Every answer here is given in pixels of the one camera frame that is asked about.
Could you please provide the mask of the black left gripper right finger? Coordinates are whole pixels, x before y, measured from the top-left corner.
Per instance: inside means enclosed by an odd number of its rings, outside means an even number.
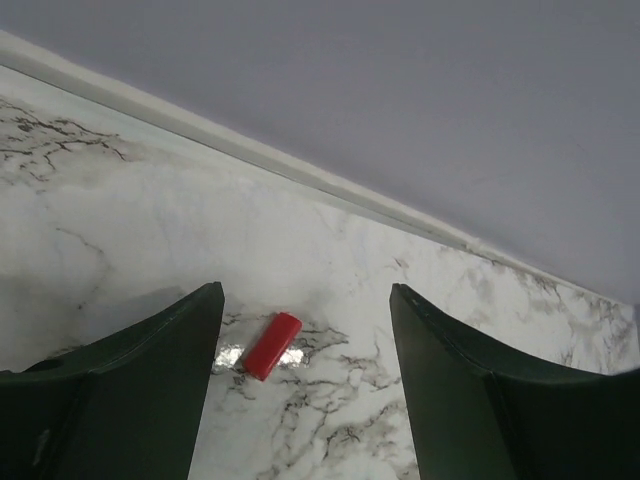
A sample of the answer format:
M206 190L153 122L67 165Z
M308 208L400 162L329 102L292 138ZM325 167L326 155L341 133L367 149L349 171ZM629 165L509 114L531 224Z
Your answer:
M635 479L639 374L603 375L519 351L404 284L393 334L424 479Z

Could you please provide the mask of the red marker cap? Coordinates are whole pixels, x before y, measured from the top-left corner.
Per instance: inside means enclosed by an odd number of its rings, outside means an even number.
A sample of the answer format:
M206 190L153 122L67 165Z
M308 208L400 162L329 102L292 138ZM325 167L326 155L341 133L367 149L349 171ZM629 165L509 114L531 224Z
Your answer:
M242 367L245 372L264 381L301 329L302 322L297 317L285 312L277 313L244 356Z

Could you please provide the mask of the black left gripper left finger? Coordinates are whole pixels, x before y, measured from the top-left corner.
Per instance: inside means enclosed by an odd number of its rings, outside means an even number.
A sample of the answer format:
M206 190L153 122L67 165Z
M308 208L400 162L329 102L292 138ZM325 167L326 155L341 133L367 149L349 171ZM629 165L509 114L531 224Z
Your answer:
M224 292L207 283L89 345L1 373L4 479L185 479Z

